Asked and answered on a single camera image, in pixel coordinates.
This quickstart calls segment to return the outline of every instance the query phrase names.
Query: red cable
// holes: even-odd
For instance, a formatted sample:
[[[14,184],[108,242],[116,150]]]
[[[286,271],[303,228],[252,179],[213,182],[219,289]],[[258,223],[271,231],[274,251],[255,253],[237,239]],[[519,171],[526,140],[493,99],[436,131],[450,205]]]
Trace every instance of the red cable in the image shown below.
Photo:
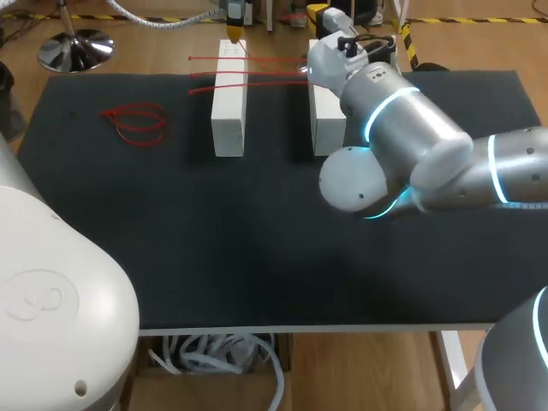
[[[251,60],[254,62],[280,62],[280,63],[299,63],[305,62],[306,58],[278,58],[278,57],[193,57],[188,56],[188,60]]]
[[[133,107],[152,107],[156,110],[161,111],[162,116],[159,116],[158,114],[151,113],[150,111],[141,111],[141,110],[125,110]],[[132,104],[125,104],[121,105],[120,107],[116,107],[115,109],[111,110],[105,110],[101,113],[101,116],[107,117],[109,120],[112,121],[112,123],[116,127],[116,131],[118,132],[118,135],[122,140],[124,140],[126,143],[131,144],[132,146],[141,146],[141,147],[148,147],[148,146],[155,146],[157,143],[159,143],[165,136],[166,128],[167,128],[167,116],[165,114],[165,109],[160,104],[155,103],[132,103]],[[158,122],[152,126],[148,127],[133,127],[126,124],[122,124],[118,121],[119,116],[148,116],[155,118],[158,120]],[[158,130],[162,128],[164,131],[154,140],[150,141],[135,141],[127,138],[120,132],[120,128],[132,131],[135,133],[147,133],[150,131]]]
[[[203,71],[199,73],[192,73],[190,77],[196,77],[198,75],[211,75],[211,74],[256,74],[256,75],[281,75],[281,76],[304,76],[306,73],[301,71]]]
[[[286,84],[302,85],[302,84],[308,84],[308,81],[303,81],[303,80],[263,81],[259,83],[227,84],[224,86],[209,86],[209,87],[194,88],[193,90],[189,90],[188,94],[195,94],[197,92],[209,92],[211,90],[215,90],[216,88],[244,87],[244,86],[279,86],[279,85],[286,85]]]

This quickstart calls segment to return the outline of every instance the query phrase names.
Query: shoe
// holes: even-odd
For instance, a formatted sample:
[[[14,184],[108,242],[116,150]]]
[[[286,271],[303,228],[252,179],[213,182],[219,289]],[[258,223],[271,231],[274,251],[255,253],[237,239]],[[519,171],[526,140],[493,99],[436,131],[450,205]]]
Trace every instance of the shoe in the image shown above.
[[[379,6],[375,16],[367,23],[369,27],[382,26],[384,22],[383,9]]]

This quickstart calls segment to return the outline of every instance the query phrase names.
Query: yellow-black tape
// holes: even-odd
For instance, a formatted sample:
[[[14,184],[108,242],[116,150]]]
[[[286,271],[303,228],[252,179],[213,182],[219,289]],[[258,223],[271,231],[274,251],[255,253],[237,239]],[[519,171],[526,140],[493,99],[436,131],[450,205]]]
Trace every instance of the yellow-black tape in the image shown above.
[[[470,19],[462,17],[424,17],[420,19],[407,19],[408,23],[526,23],[526,24],[547,24],[545,17],[486,17],[481,19]]]
[[[123,15],[71,15],[73,19],[79,20],[108,20],[108,21],[129,21],[128,17]],[[153,23],[177,23],[179,21],[188,20],[187,17],[173,18],[173,17],[142,17],[147,21]],[[5,13],[0,15],[0,19],[4,20],[59,20],[58,15],[13,15],[10,13]],[[226,23],[225,19],[204,19],[199,21],[199,23]]]
[[[402,27],[403,44],[405,45],[405,51],[408,55],[409,64],[411,69],[415,70],[419,66],[419,58],[417,52],[414,49],[413,40],[411,39],[411,32],[409,31],[409,23],[405,23]]]

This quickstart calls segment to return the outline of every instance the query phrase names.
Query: table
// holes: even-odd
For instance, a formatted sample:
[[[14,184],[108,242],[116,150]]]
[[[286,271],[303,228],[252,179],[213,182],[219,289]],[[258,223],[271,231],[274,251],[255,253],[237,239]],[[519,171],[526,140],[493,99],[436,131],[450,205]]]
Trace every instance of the table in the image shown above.
[[[405,75],[474,138],[539,125],[515,73]],[[143,335],[470,329],[545,285],[546,211],[342,214],[319,194],[307,87],[250,88],[246,155],[215,158],[212,95],[186,93],[211,83],[53,77],[21,146],[46,202],[131,278]],[[135,101],[168,111],[160,146],[98,115]]]

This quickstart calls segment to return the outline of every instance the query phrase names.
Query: coiled red cable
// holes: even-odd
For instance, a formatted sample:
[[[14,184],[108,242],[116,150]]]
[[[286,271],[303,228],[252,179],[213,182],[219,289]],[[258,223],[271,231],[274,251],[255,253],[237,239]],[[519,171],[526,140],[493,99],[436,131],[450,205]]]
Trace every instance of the coiled red cable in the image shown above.
[[[154,112],[145,111],[145,110],[131,110],[134,108],[142,108],[142,107],[153,108],[154,110],[158,111],[160,114],[156,114]],[[118,132],[118,135],[120,136],[120,138],[124,140],[126,143],[131,144],[132,146],[139,146],[139,147],[155,146],[164,138],[164,136],[167,133],[167,114],[165,112],[164,107],[162,107],[160,104],[156,104],[156,103],[125,104],[125,105],[116,107],[114,109],[105,110],[101,113],[101,116],[105,116],[109,120],[111,120],[112,123],[115,125],[116,131]],[[127,124],[123,124],[119,122],[118,117],[120,116],[146,116],[146,117],[154,118],[158,120],[158,122],[148,127],[134,127],[134,126],[129,126]],[[156,137],[154,140],[135,141],[124,136],[122,132],[120,131],[120,129],[127,130],[133,133],[150,133],[152,131],[162,130],[162,133],[158,137]]]

